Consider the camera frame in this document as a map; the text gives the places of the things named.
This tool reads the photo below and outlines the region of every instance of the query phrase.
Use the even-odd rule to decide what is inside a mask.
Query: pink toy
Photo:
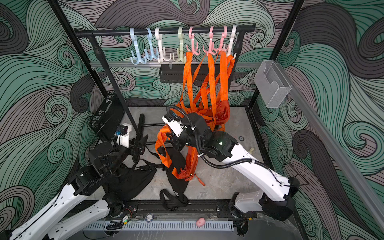
[[[202,225],[205,224],[205,219],[203,217],[199,218],[197,221],[196,221],[196,226],[197,227],[201,227]]]

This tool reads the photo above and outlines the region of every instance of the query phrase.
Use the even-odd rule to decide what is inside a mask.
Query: wave pattern wallpaper
[[[326,0],[305,6],[280,62],[384,200],[384,1]],[[298,176],[296,207],[311,240],[373,240],[384,234],[294,99],[278,109],[257,99],[257,124],[280,174]]]
[[[309,0],[312,5],[322,0]],[[189,27],[189,26],[228,26],[250,25],[256,23],[256,31],[244,37],[239,62],[261,62],[267,60],[281,33],[285,19],[293,6],[293,0],[59,0],[68,21],[73,28],[81,30]],[[220,42],[221,34],[215,34],[215,46]],[[179,47],[177,34],[162,36],[167,56]],[[207,49],[209,34],[196,34],[199,48]],[[130,36],[97,37],[108,61],[129,61],[134,51]],[[83,38],[81,44],[91,61],[97,61],[90,42]],[[184,34],[185,45],[190,39]],[[142,56],[149,49],[145,35],[138,36],[138,45]],[[201,61],[203,54],[196,56]],[[180,99],[181,83],[161,83],[159,68],[111,68],[121,91],[130,105],[169,105]],[[109,79],[103,69],[97,69],[108,91],[112,91]],[[231,105],[247,105],[256,88],[253,76],[257,69],[236,69],[229,89]]]
[[[20,226],[85,165],[102,101],[46,0],[0,1],[0,231]]]

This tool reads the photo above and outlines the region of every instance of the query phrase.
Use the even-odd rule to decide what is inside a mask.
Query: plastic hook
[[[187,50],[188,52],[192,52],[194,55],[199,55],[200,54],[200,49],[197,49],[198,46],[199,46],[199,43],[196,42],[196,49],[195,49],[195,34],[192,33],[192,29],[193,27],[190,27],[189,28],[189,33],[188,33],[188,36],[189,36],[189,39],[191,39],[191,50],[188,49],[188,45],[187,45]]]
[[[177,57],[178,59],[175,60],[175,54],[173,54],[173,60],[175,62],[178,62],[178,61],[181,61],[182,63],[186,63],[187,62],[187,58],[184,56],[184,51],[183,51],[183,34],[181,33],[181,31],[183,30],[183,27],[179,27],[179,30],[177,32],[178,36],[179,36],[179,40],[180,40],[180,47],[177,48]]]
[[[232,27],[232,33],[231,33],[231,39],[229,40],[228,48],[227,48],[227,56],[232,54],[232,45],[233,45],[233,39],[235,38],[236,33],[236,25],[233,25]]]
[[[227,26],[224,26],[224,32],[221,33],[221,39],[220,39],[220,45],[218,48],[214,48],[215,51],[217,52],[220,52],[220,51],[227,51],[227,49],[225,48],[225,44],[224,44],[224,47],[223,47],[223,43],[224,43],[224,38],[227,37]]]
[[[159,58],[159,50],[157,49],[156,47],[156,55],[153,51],[153,46],[152,46],[152,32],[151,32],[151,29],[150,28],[146,28],[148,30],[148,35],[147,35],[147,39],[148,39],[148,42],[149,42],[149,47],[150,47],[150,51],[151,51],[151,55],[149,56],[148,52],[147,52],[147,49],[144,49],[145,51],[145,56],[148,60],[152,60],[152,59],[158,59]]]
[[[207,54],[207,56],[208,56],[208,53],[210,53],[212,55],[216,55],[217,54],[217,51],[215,53],[213,52],[213,49],[214,49],[214,43],[213,43],[214,34],[212,32],[213,29],[214,29],[213,26],[211,26],[211,28],[209,29],[209,45],[208,45],[208,50],[206,51],[204,49],[204,46],[203,46],[203,51]]]
[[[155,36],[156,36],[156,39],[159,41],[159,58],[157,59],[157,61],[161,64],[161,63],[163,63],[163,61],[171,60],[172,54],[170,54],[169,59],[166,59],[164,57],[164,55],[166,55],[166,48],[161,46],[161,34],[159,34],[159,29],[160,29],[159,27],[155,29]]]
[[[141,53],[139,50],[139,44],[137,43],[137,38],[136,38],[135,33],[134,33],[134,28],[130,28],[129,33],[131,35],[131,40],[133,41],[133,44],[135,46],[136,56],[137,56],[137,57],[135,57],[133,50],[131,50],[131,53],[132,53],[131,62],[132,62],[132,64],[135,64],[135,65],[137,65],[139,63],[146,64],[147,58],[144,58],[144,59],[141,58]]]

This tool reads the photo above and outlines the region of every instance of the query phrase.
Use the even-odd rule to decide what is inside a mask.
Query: black fabric
[[[166,155],[164,147],[159,147],[157,151],[163,156]],[[184,195],[184,192],[188,186],[189,181],[185,181],[184,179],[177,179],[172,174],[173,168],[176,168],[176,171],[180,173],[180,170],[185,168],[187,161],[185,160],[184,156],[173,147],[167,147],[167,152],[172,160],[172,164],[169,166],[169,168],[165,168],[165,171],[175,196],[170,194],[167,189],[163,189],[160,191],[160,200],[165,209],[173,211],[178,207],[185,207],[188,205],[188,198]],[[168,199],[172,201],[176,206],[168,207],[164,195],[167,196]]]
[[[164,195],[167,196],[167,198],[169,198],[169,200],[171,200],[174,204],[176,204],[176,206],[175,207],[168,207],[166,204],[166,199],[165,199]],[[174,211],[178,207],[186,207],[188,205],[188,199],[187,199],[186,203],[181,202],[177,197],[170,194],[167,189],[163,189],[160,191],[160,201],[161,201],[163,208],[165,208],[169,211]]]
[[[164,147],[159,147],[157,151],[164,157],[166,156]],[[170,159],[172,160],[172,164],[169,166],[169,171],[172,172],[173,168],[175,167],[177,173],[180,173],[180,170],[185,168],[187,161],[185,160],[181,152],[174,149],[173,147],[167,147],[167,153]]]
[[[163,168],[163,164],[154,164],[142,159],[147,165],[137,166],[135,163],[131,168],[121,164],[117,170],[120,177],[114,178],[103,185],[104,191],[113,191],[122,201],[129,201],[151,182],[156,173],[156,168]]]

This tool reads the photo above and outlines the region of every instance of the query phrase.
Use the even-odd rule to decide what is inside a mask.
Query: briefcase handle
[[[109,103],[108,106],[107,106],[107,109],[106,109],[105,111],[103,111],[103,110],[99,110],[99,115],[101,115],[102,113],[106,113],[106,112],[108,112],[109,107],[112,105],[112,101],[109,100],[109,99],[106,99],[105,102],[106,102],[106,103]]]

